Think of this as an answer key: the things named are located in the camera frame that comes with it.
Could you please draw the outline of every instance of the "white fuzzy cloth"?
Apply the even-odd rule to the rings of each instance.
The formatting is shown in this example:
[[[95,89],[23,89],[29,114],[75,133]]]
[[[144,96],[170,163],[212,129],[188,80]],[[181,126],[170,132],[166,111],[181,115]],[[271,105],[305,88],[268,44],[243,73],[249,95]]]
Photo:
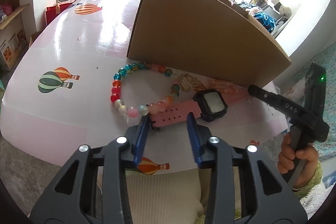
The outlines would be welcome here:
[[[324,200],[329,195],[334,185],[331,185],[328,189],[325,188],[323,182],[315,185],[307,196],[300,200],[303,208],[306,210],[308,219],[320,208]]]

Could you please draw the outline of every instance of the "red bag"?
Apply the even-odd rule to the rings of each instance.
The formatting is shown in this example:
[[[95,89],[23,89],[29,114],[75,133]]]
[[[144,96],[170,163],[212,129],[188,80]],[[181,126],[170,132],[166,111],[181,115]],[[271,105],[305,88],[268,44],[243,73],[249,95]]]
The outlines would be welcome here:
[[[56,5],[52,7],[47,7],[45,12],[45,17],[47,19],[47,25],[50,24],[61,12],[68,8],[76,0],[68,0],[59,3],[59,0],[56,0]]]

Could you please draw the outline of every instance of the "watch screen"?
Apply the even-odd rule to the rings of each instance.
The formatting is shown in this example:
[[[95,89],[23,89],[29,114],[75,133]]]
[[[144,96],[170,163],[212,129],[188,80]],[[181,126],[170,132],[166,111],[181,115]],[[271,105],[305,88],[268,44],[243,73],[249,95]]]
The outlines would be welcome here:
[[[217,92],[210,92],[204,95],[204,99],[208,104],[212,113],[217,113],[224,110],[225,106]]]

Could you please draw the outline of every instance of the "metal screw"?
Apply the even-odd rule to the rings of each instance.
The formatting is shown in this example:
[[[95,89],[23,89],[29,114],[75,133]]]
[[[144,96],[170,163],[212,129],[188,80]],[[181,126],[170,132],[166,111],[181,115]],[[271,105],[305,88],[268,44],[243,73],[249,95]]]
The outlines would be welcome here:
[[[127,142],[127,138],[126,137],[119,137],[117,138],[117,143],[125,143]]]
[[[209,138],[209,142],[210,142],[210,143],[219,143],[219,138],[217,138],[217,137],[215,137],[215,136],[214,136],[214,137],[210,137],[210,138]]]
[[[86,144],[79,147],[79,151],[81,152],[86,152],[87,150],[89,150],[89,147]]]
[[[254,153],[254,152],[257,152],[258,148],[255,145],[249,145],[247,147],[247,150],[249,150],[250,152]]]

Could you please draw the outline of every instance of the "table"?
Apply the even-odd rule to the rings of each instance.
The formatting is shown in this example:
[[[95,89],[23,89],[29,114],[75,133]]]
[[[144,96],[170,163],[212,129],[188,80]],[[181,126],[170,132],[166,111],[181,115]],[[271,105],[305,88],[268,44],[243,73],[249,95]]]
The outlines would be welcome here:
[[[110,102],[113,75],[134,62],[126,53],[139,2],[78,0],[47,26],[23,57],[3,97],[0,126],[7,141],[63,165],[80,145],[106,145],[139,122],[124,121]],[[62,86],[50,91],[40,79],[57,68],[69,73],[64,71]],[[139,71],[123,81],[122,99],[129,106],[157,102],[169,94],[170,86],[163,74]],[[275,92],[273,83],[266,88]],[[181,92],[179,100],[193,94]],[[231,106],[212,123],[198,122],[237,147],[251,140],[263,143],[287,128],[283,114],[255,98]],[[156,174],[196,167],[185,123],[151,131],[144,156],[158,165],[169,163],[169,169]]]

